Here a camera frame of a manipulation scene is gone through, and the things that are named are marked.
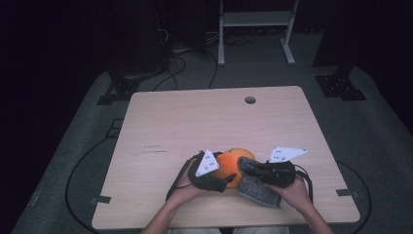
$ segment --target wooden table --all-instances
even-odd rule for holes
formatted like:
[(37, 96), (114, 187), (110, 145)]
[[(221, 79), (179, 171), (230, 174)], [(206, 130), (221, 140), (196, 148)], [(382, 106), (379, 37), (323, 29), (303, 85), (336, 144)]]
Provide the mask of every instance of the wooden table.
[[(246, 103), (245, 98), (255, 99)], [(96, 229), (143, 228), (165, 202), (184, 162), (200, 150), (250, 150), (265, 162), (274, 146), (306, 148), (292, 162), (314, 184), (314, 202), (327, 222), (355, 222), (359, 212), (346, 189), (312, 109), (299, 87), (137, 93), (121, 130), (101, 191)], [(305, 223), (282, 201), (280, 209), (238, 194), (209, 192), (182, 206), (171, 227), (259, 226)]]

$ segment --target floor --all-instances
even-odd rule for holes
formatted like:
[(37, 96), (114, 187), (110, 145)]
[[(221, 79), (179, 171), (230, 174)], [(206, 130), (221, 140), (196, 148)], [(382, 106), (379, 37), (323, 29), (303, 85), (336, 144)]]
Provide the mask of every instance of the floor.
[[(139, 92), (299, 86), (303, 89), (337, 160), (361, 214), (360, 221), (332, 224), (337, 233), (410, 233), (413, 229), (413, 137), (374, 80), (355, 67), (350, 79), (366, 100), (325, 97), (316, 75), (336, 67), (312, 67), (321, 33), (293, 34), (296, 64), (284, 57), (282, 35), (245, 37), (242, 46), (226, 46), (225, 66), (216, 66), (217, 46), (210, 54), (187, 53), (170, 59), (169, 71), (141, 83)], [(138, 233), (138, 230), (93, 230), (95, 198), (100, 194), (116, 133), (127, 101), (96, 105), (110, 84), (107, 73), (96, 77), (45, 171), (13, 233)], [(290, 233), (310, 233), (307, 225)]]

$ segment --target hand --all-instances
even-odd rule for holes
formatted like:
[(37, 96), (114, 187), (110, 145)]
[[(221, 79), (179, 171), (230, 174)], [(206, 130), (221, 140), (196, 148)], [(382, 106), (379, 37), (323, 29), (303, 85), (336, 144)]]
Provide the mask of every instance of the hand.
[(184, 203), (193, 200), (198, 195), (207, 192), (206, 190), (197, 188), (196, 186), (192, 185), (191, 179), (189, 179), (188, 176), (188, 170), (191, 167), (191, 165), (192, 162), (188, 166), (186, 171), (183, 173), (179, 182), (176, 184), (176, 189), (170, 195), (168, 201), (170, 200), (171, 202), (174, 202), (176, 205), (180, 206)]
[(309, 205), (313, 205), (308, 195), (304, 178), (299, 175), (295, 178), (294, 182), (286, 188), (276, 187), (271, 184), (264, 185), (280, 194), (287, 204), (297, 209), (300, 213), (307, 209)]

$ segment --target orange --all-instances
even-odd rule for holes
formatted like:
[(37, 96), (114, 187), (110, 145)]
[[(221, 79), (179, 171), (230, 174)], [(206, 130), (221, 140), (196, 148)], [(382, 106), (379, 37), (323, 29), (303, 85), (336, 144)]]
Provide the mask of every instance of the orange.
[(242, 174), (238, 169), (238, 159), (240, 157), (247, 157), (249, 159), (255, 160), (254, 155), (246, 149), (243, 148), (232, 148), (216, 157), (216, 161), (219, 164), (219, 169), (212, 173), (213, 176), (219, 178), (225, 178), (232, 174), (237, 174), (232, 182), (227, 184), (227, 188), (236, 188), (240, 183)]

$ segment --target person's right hand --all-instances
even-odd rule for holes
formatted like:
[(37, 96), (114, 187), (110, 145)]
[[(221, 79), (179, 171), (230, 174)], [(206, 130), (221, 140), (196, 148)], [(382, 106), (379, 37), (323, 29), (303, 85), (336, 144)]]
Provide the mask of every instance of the person's right hand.
[(297, 176), (292, 184), (286, 188), (276, 187), (271, 184), (264, 184), (266, 187), (280, 194), (287, 204), (302, 213), (308, 209), (309, 205), (312, 206), (312, 202), (307, 192), (304, 178)]

